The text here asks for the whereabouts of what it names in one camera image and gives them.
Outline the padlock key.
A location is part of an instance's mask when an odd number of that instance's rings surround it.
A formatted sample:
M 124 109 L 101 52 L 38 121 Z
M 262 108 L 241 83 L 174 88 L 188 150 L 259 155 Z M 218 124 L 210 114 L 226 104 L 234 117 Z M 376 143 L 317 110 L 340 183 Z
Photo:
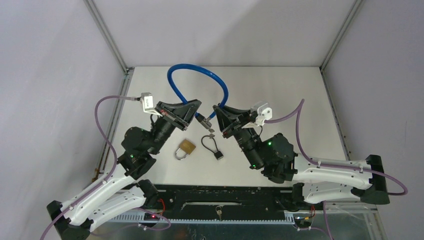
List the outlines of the padlock key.
M 219 221 L 222 221 L 222 207 L 220 205 L 217 205 L 215 207 L 215 211 L 216 211 L 216 214 L 218 215 Z

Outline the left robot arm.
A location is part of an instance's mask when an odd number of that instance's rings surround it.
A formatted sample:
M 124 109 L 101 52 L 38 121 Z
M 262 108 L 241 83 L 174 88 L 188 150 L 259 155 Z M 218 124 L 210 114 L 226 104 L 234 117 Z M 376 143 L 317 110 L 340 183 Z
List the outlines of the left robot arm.
M 112 167 L 73 199 L 52 201 L 47 211 L 63 240 L 85 240 L 99 226 L 131 209 L 153 208 L 158 191 L 141 177 L 155 164 L 157 155 L 175 129 L 185 131 L 201 101 L 187 103 L 158 102 L 154 110 L 158 118 L 151 129 L 133 126 L 121 143 L 124 153 L 116 157 Z

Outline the blue cable lock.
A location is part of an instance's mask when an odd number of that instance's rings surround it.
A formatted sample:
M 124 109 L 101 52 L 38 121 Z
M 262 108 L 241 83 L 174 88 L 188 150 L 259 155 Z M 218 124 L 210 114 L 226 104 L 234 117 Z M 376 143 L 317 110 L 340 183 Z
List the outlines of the blue cable lock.
M 178 74 L 179 77 L 188 77 L 188 80 L 175 81 L 173 74 L 177 71 L 193 71 L 193 73 Z M 198 97 L 200 100 L 211 102 L 222 97 L 218 107 L 224 107 L 229 98 L 229 90 L 226 83 L 214 72 L 190 63 L 178 63 L 171 66 L 166 73 L 167 81 L 184 103 L 188 103 L 188 97 Z

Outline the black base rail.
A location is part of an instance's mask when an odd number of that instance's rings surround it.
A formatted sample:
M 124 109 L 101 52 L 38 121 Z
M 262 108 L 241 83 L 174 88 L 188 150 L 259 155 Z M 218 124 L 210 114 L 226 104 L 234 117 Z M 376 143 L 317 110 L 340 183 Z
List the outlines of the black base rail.
M 222 223 L 277 222 L 288 213 L 310 214 L 322 204 L 304 202 L 291 187 L 206 186 L 157 184 L 158 193 L 143 205 L 175 221 L 219 221 L 216 206 L 222 207 Z

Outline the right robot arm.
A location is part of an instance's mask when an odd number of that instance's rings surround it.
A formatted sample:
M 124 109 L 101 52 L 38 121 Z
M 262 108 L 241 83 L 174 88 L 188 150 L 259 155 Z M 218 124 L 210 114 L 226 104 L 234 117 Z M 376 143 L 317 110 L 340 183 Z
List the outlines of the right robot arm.
M 222 136 L 236 140 L 250 169 L 259 170 L 276 184 L 293 183 L 290 201 L 295 208 L 340 199 L 372 205 L 390 203 L 380 156 L 355 161 L 311 158 L 295 152 L 282 133 L 261 140 L 254 128 L 272 118 L 268 102 L 259 102 L 248 110 L 218 105 L 213 110 Z

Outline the brass padlock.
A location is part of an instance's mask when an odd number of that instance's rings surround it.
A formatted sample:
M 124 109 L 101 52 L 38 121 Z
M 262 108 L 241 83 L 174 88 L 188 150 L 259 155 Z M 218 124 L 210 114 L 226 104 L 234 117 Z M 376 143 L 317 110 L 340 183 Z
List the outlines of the brass padlock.
M 184 139 L 174 152 L 176 160 L 182 161 L 187 158 L 196 149 L 196 145 L 188 139 Z

